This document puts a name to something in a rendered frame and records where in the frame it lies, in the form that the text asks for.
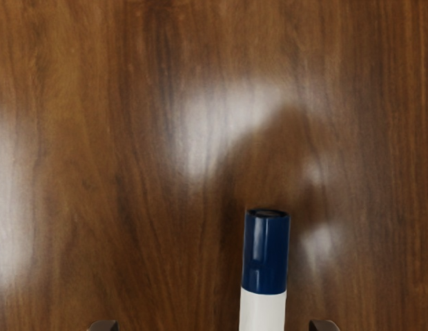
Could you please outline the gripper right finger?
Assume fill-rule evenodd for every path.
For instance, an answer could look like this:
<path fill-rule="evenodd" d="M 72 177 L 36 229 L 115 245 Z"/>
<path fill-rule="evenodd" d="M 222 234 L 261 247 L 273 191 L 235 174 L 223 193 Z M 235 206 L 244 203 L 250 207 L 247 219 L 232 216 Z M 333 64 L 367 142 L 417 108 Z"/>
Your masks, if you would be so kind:
<path fill-rule="evenodd" d="M 340 328 L 331 320 L 312 319 L 309 322 L 309 331 L 340 331 Z"/>

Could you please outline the white marker with blue cap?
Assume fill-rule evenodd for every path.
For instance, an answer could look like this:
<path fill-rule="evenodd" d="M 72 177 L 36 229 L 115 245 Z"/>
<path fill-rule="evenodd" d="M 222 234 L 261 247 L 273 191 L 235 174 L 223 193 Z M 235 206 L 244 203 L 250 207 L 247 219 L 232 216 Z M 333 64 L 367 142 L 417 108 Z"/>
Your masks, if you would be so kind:
<path fill-rule="evenodd" d="M 239 331 L 284 331 L 290 227 L 285 212 L 246 212 Z"/>

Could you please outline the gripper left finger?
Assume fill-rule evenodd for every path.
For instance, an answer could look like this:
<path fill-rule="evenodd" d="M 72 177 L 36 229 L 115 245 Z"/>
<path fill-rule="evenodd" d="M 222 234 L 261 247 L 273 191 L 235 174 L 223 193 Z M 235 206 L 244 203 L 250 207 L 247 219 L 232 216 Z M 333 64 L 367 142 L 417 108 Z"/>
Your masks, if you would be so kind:
<path fill-rule="evenodd" d="M 119 331 L 119 323 L 117 320 L 98 320 L 93 321 L 88 331 Z"/>

